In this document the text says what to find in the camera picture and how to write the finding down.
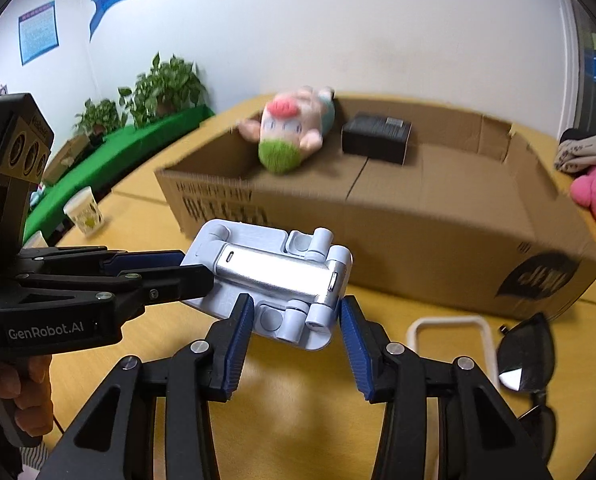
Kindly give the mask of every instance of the sunglasses lens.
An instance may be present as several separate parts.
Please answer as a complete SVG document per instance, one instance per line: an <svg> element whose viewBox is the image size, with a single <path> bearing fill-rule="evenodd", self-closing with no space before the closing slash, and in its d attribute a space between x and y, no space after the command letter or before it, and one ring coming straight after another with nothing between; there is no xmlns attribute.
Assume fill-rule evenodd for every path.
<svg viewBox="0 0 596 480"><path fill-rule="evenodd" d="M530 409L518 420L536 444L542 460L547 464L556 442L555 413L549 406L539 405Z"/></svg>
<svg viewBox="0 0 596 480"><path fill-rule="evenodd" d="M507 332L498 347L500 382L515 392L535 392L547 386L555 367L552 332L543 314Z"/></svg>

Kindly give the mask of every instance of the wall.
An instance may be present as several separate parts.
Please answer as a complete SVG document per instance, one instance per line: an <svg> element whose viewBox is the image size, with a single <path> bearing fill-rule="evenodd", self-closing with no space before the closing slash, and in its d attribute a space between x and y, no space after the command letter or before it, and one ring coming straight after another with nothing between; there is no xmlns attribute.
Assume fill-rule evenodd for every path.
<svg viewBox="0 0 596 480"><path fill-rule="evenodd" d="M74 114L98 91L88 61L89 35L79 26L80 0L55 0L60 46L22 66L18 17L49 1L12 0L0 16L0 84L9 93L31 92L56 135L55 153L72 136Z"/></svg>
<svg viewBox="0 0 596 480"><path fill-rule="evenodd" d="M81 1L88 30L95 6ZM577 57L560 0L125 0L89 49L112 98L159 50L198 62L217 111L328 85L449 102L554 136Z"/></svg>

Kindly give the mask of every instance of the black box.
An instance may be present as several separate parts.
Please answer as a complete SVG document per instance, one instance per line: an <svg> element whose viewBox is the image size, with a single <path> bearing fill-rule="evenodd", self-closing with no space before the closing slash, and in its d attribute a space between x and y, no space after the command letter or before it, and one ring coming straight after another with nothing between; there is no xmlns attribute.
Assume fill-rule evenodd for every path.
<svg viewBox="0 0 596 480"><path fill-rule="evenodd" d="M342 151L402 165L410 131L402 119L356 114L342 127Z"/></svg>

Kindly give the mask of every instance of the green tablecloth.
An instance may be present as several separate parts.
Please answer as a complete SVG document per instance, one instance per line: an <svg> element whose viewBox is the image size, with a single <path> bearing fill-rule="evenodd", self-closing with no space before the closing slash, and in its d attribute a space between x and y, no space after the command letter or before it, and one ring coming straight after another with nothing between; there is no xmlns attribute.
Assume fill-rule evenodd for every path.
<svg viewBox="0 0 596 480"><path fill-rule="evenodd" d="M195 130L213 114L206 105L199 105L140 130L127 126L106 136L95 152L71 168L55 186L47 188L27 217L24 242L38 230L47 238L65 218L62 207L83 187L91 186L95 193L108 186L128 168Z"/></svg>

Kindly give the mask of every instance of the screw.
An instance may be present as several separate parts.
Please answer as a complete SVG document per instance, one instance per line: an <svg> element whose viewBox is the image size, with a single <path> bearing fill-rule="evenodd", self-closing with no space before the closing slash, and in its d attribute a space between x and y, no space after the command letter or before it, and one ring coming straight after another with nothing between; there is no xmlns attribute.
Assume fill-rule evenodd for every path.
<svg viewBox="0 0 596 480"><path fill-rule="evenodd" d="M191 343L190 348L194 354L201 354L209 350L209 343L204 339L199 339L198 341Z"/></svg>
<svg viewBox="0 0 596 480"><path fill-rule="evenodd" d="M387 352L391 355L400 355L405 352L405 345L402 343L389 343L387 345Z"/></svg>
<svg viewBox="0 0 596 480"><path fill-rule="evenodd" d="M138 358L133 355L128 355L123 359L123 370L131 370L132 368L136 368L138 364Z"/></svg>
<svg viewBox="0 0 596 480"><path fill-rule="evenodd" d="M459 357L458 367L462 370L471 370L474 367L473 360L469 357Z"/></svg>

